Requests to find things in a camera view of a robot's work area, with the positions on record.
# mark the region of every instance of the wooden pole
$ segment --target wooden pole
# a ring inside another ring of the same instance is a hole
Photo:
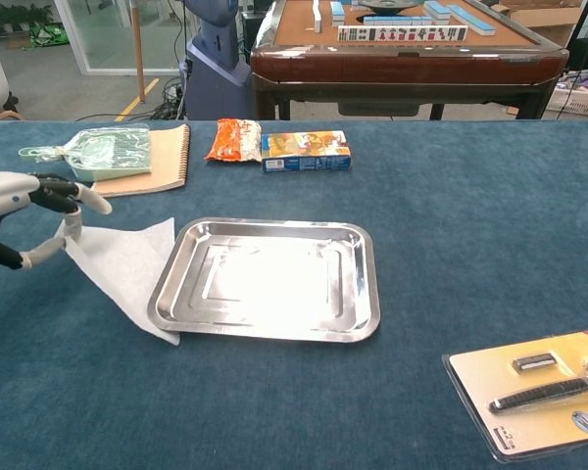
[[[141,31],[139,29],[139,9],[137,0],[130,0],[130,22],[133,30],[133,50],[135,51],[135,66],[137,67],[137,84],[139,85],[139,101],[146,101],[144,86],[144,61],[141,54]]]

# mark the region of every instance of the white paper towel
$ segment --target white paper towel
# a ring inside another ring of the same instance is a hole
[[[178,345],[178,333],[157,328],[148,301],[174,246],[174,219],[129,232],[82,227],[78,240],[66,239],[66,252],[78,267],[142,330]]]

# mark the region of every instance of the white basket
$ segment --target white basket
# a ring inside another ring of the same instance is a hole
[[[569,90],[556,88],[551,96],[551,100],[549,100],[547,110],[557,111],[559,113],[565,104],[564,113],[588,116],[588,92],[574,90],[570,93],[570,98],[568,98],[568,93]]]

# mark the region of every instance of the mahjong table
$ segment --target mahjong table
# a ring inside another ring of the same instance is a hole
[[[292,100],[390,116],[394,105],[432,103],[432,118],[441,118],[444,104],[496,102],[518,107],[518,118],[540,118],[567,60],[564,47],[475,0],[439,4],[461,7],[494,33],[455,17],[445,26],[388,25],[382,33],[364,24],[372,11],[348,4],[343,24],[333,25],[328,0],[318,2],[316,32],[314,3],[276,0],[262,23],[251,55],[258,118],[274,119],[277,105],[279,117],[289,118]],[[401,12],[423,15],[422,5]]]

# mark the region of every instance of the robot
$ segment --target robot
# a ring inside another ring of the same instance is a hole
[[[7,215],[31,203],[64,215],[64,237],[46,240],[29,252],[18,252],[0,243],[0,264],[11,269],[31,269],[46,261],[65,244],[65,237],[77,239],[82,228],[80,207],[111,213],[111,205],[96,192],[54,174],[23,174],[0,171],[0,223]]]
[[[254,118],[251,69],[239,60],[238,1],[183,0],[183,4],[200,18],[200,31],[187,44],[191,67],[180,64],[188,118]]]

